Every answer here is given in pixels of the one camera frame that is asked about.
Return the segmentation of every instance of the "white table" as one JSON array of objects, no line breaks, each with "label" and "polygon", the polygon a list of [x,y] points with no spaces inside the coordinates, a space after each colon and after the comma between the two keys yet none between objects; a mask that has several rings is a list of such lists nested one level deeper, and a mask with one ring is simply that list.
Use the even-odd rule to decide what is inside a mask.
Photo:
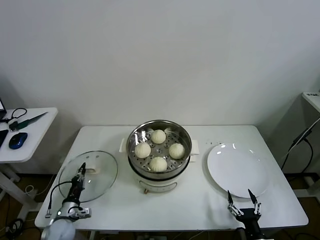
[{"label": "white table", "polygon": [[[261,228],[308,224],[306,213],[256,127],[186,126],[191,138],[198,140],[200,155],[196,157],[196,162],[188,165],[174,190],[148,194],[143,194],[135,182],[126,154],[119,152],[122,138],[127,137],[133,129],[133,126],[86,126],[78,133],[62,167],[81,153],[101,150],[115,156],[118,176],[106,194],[81,205],[92,209],[92,217],[76,221],[76,229],[214,231],[242,226],[227,210],[227,193],[217,186],[206,168],[208,153],[218,143],[241,143],[265,161],[265,170],[271,182],[266,192],[258,198],[262,202],[262,216],[259,220]],[[60,192],[55,190],[52,217],[61,207],[62,201]],[[234,202],[239,208],[253,206],[250,199],[234,197]],[[49,194],[36,217],[37,227],[44,228],[50,221],[45,218],[48,203]]]},{"label": "white table", "polygon": [[[320,92],[305,91],[302,93],[302,97],[320,113]],[[320,180],[314,182],[310,176],[305,176],[304,180],[309,188],[295,189],[294,193],[297,198],[316,198],[320,203]]]},{"label": "white table", "polygon": [[[11,118],[12,112],[13,109],[8,110],[4,118]],[[19,187],[17,187],[13,183],[13,181],[19,181],[20,178],[11,170],[10,166],[7,164],[23,163],[28,161],[32,157],[51,123],[55,119],[58,110],[55,107],[28,108],[26,115],[18,119],[18,122],[20,123],[24,120],[31,119],[45,112],[48,113],[38,119],[38,121],[18,131],[22,133],[28,133],[28,137],[25,140],[23,146],[16,150],[12,150],[9,148],[9,141],[11,137],[18,132],[10,132],[9,125],[7,123],[0,123],[0,131],[6,129],[9,130],[9,133],[7,134],[2,146],[0,147],[0,188],[3,189],[0,194],[0,199],[3,198],[5,193],[8,193],[10,196],[22,203],[23,207],[20,211],[20,214],[18,215],[18,218],[21,219],[25,219],[28,212],[32,209],[37,209],[38,204],[33,200],[34,195],[37,192],[33,191],[33,196],[28,196]]]}]

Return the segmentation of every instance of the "blue mouse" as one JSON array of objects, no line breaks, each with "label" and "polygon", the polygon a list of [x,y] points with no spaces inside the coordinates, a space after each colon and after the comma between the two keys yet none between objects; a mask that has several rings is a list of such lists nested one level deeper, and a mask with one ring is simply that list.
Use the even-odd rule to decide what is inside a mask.
[{"label": "blue mouse", "polygon": [[13,135],[9,141],[9,148],[13,150],[21,148],[27,137],[28,133],[26,132],[19,132],[16,135]]}]

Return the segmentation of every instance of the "desk leg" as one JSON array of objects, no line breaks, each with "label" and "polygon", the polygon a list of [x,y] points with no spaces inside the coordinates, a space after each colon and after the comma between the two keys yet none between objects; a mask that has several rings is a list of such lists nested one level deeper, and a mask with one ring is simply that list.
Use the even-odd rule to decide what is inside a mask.
[{"label": "desk leg", "polygon": [[11,169],[9,164],[1,164],[0,171],[7,175],[10,179],[14,179],[15,182],[20,181],[20,177]]},{"label": "desk leg", "polygon": [[297,198],[316,198],[320,203],[320,180],[314,182],[310,176],[304,178],[309,185],[308,189],[293,190]]},{"label": "desk leg", "polygon": [[8,179],[2,172],[0,172],[0,188],[23,205],[28,205],[31,208],[37,207],[37,203],[17,187],[17,185]]}]

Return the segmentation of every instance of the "floor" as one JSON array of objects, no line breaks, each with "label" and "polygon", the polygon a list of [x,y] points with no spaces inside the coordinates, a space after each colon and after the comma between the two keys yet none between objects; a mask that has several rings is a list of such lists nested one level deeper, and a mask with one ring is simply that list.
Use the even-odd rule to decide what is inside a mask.
[{"label": "floor", "polygon": [[[21,181],[17,183],[17,186],[22,190],[28,185],[33,185],[35,188],[39,189],[41,192],[48,186],[48,183],[51,180],[50,175],[33,175],[33,176],[22,176]],[[303,189],[307,187],[307,184],[301,178],[296,178],[290,181],[290,184],[293,189]],[[36,202],[41,202],[45,199],[47,193],[49,191],[49,187],[42,194],[37,195],[35,200]],[[273,238],[275,240],[293,240],[298,233],[307,233],[314,235],[318,239],[320,239],[320,205],[315,198],[300,198],[299,199],[302,207],[304,208],[306,214],[309,218],[309,224],[304,227],[293,227],[287,228],[285,231],[280,230],[276,234],[269,235],[268,237]],[[6,216],[8,216],[7,222],[14,220],[21,208],[21,204],[16,201],[12,197],[8,197],[6,194],[5,197],[0,201],[0,239],[7,239],[6,237],[2,237],[5,234],[5,230],[2,229],[6,225]],[[24,228],[35,227],[34,219],[36,218],[37,213],[29,213],[27,216]],[[83,231],[80,232],[82,239],[88,239],[88,232]],[[120,232],[117,235],[110,234],[96,234],[95,240],[135,240],[137,236],[144,236],[144,232]],[[153,232],[154,236],[167,236],[168,240],[188,240],[189,238],[199,234],[198,236],[192,238],[193,240],[238,240],[239,238],[235,234],[234,231],[215,231],[215,232]],[[310,237],[307,235],[299,235],[297,240],[314,240],[317,239],[314,237]],[[31,228],[25,230],[18,240],[38,240],[40,239],[40,233],[37,229]]]}]

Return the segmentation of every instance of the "steamed bun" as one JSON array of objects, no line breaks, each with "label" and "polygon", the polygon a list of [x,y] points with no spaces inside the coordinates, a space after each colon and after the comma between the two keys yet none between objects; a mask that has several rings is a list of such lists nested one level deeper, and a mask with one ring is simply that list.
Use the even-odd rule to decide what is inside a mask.
[{"label": "steamed bun", "polygon": [[160,156],[153,158],[149,164],[150,169],[153,172],[157,172],[157,173],[166,171],[167,166],[168,166],[167,161]]},{"label": "steamed bun", "polygon": [[185,148],[180,143],[174,143],[169,147],[169,155],[173,159],[180,159],[185,155]]},{"label": "steamed bun", "polygon": [[162,130],[155,130],[151,134],[151,140],[155,144],[162,144],[166,140],[166,134]]},{"label": "steamed bun", "polygon": [[135,146],[134,153],[138,158],[145,159],[150,155],[151,147],[146,142],[139,143]]}]

